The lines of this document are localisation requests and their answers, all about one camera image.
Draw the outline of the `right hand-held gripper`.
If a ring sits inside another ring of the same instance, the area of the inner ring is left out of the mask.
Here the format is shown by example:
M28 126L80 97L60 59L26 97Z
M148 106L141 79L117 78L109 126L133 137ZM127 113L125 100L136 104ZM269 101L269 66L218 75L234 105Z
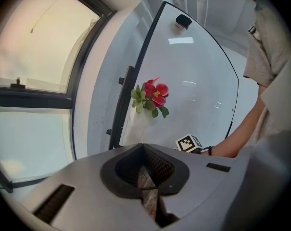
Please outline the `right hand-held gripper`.
M176 140L177 149L186 153L200 154L204 148L194 135L186 136Z

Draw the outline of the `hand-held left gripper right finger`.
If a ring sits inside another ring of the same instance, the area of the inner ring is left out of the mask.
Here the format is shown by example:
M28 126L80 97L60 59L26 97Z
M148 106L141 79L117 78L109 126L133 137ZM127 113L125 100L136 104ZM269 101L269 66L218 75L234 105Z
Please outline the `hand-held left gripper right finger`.
M242 182L242 155L179 152L143 144L142 160L155 188L145 209L154 220L225 220Z

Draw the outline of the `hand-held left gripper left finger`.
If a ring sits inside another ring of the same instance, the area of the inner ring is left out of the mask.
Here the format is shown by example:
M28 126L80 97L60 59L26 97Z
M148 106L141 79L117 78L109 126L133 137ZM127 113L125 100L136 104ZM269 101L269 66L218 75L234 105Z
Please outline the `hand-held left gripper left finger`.
M21 201L31 213L60 185L74 188L53 227L157 227L140 199L117 197L103 184L102 165L126 151L121 147L78 159L34 187Z

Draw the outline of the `white table with black frame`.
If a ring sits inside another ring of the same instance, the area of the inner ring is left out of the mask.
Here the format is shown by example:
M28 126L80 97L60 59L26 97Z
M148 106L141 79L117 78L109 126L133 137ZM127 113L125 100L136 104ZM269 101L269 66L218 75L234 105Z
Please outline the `white table with black frame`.
M169 115L158 115L140 143L174 149L176 140L191 134L202 146L214 146L228 136L232 126L239 78L224 50L200 23L193 20L188 30L175 26L180 14L183 11L176 6L162 3L134 66L132 89L155 78L169 88L165 104Z

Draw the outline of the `person's right forearm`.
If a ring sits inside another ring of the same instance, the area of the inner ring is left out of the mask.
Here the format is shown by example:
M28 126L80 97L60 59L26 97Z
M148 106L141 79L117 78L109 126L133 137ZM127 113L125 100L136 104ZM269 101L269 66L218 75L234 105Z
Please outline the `person's right forearm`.
M246 144L253 145L261 138L275 132L269 112L262 99L258 97L254 107L237 129L221 143L202 152L201 155L234 158Z

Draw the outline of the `black and white small box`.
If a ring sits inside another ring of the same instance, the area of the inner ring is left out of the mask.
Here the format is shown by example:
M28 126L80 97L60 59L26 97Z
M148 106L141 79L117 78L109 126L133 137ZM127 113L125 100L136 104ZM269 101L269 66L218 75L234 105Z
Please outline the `black and white small box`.
M181 30L188 30L192 20L187 16L180 14L175 20L175 26Z

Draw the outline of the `red flowers in white holder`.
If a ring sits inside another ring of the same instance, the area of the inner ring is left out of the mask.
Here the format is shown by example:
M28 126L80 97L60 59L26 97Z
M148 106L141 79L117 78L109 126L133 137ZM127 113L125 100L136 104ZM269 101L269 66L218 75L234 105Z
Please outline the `red flowers in white holder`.
M165 107L169 88L164 83L156 84L158 79L150 79L131 91L133 102L123 134L123 145L140 143L159 114L163 118L169 115L169 110Z

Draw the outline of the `person in white shirt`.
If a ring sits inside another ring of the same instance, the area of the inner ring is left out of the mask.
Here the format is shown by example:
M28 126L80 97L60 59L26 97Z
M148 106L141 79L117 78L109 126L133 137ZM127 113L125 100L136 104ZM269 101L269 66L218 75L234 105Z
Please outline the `person in white shirt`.
M249 48L243 76L257 83L258 98L280 74L289 60L291 33L270 0L256 0L254 12L256 19L248 30ZM270 112L269 118L276 131L270 135L278 134L280 129Z

